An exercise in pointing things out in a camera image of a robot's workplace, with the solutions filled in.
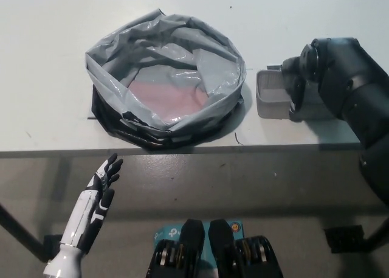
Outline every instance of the robotic hand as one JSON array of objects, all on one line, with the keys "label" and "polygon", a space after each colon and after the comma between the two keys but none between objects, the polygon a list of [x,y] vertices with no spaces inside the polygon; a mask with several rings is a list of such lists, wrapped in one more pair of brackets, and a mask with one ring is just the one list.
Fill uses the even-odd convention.
[{"label": "robotic hand", "polygon": [[123,163],[116,159],[116,153],[107,159],[81,192],[60,241],[60,251],[47,264],[45,277],[81,278],[81,259],[91,249],[115,194],[110,186],[119,179],[117,173]]},{"label": "robotic hand", "polygon": [[315,39],[299,57],[283,62],[284,79],[293,78],[291,112],[303,103],[305,83],[318,83],[324,104],[345,120],[365,151],[360,170],[389,205],[389,76],[354,38]]}]

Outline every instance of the pink object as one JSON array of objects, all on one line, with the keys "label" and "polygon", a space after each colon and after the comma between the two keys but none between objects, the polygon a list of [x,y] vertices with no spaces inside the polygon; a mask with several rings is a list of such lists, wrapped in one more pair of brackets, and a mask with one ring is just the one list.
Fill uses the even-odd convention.
[{"label": "pink object", "polygon": [[166,123],[175,123],[200,111],[208,99],[205,91],[191,86],[178,88],[169,84],[134,80],[129,90]]}]

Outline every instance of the gray container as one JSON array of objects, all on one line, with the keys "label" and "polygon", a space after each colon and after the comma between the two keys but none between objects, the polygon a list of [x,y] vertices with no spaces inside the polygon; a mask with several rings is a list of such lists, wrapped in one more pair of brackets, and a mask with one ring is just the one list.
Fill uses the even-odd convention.
[{"label": "gray container", "polygon": [[262,70],[256,74],[256,107],[258,115],[265,119],[326,120],[334,117],[328,111],[317,92],[317,83],[308,82],[302,108],[289,114],[291,97],[288,94],[280,70]]}]

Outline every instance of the trash bag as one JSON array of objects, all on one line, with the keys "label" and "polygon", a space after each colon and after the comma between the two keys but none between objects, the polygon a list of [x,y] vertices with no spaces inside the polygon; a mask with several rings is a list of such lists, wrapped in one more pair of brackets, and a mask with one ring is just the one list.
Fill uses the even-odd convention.
[{"label": "trash bag", "polygon": [[246,68],[224,35],[199,19],[153,11],[86,53],[92,112],[111,135],[149,149],[219,131],[242,102]]}]

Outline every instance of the white robotic hand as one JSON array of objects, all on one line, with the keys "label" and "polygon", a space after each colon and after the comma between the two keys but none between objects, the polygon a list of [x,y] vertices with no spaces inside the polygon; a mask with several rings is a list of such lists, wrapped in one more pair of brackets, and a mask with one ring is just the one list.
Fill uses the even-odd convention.
[{"label": "white robotic hand", "polygon": [[109,186],[119,179],[123,163],[116,159],[114,153],[81,192],[60,241],[60,252],[47,264],[45,277],[81,278],[81,259],[91,249],[115,194]]}]

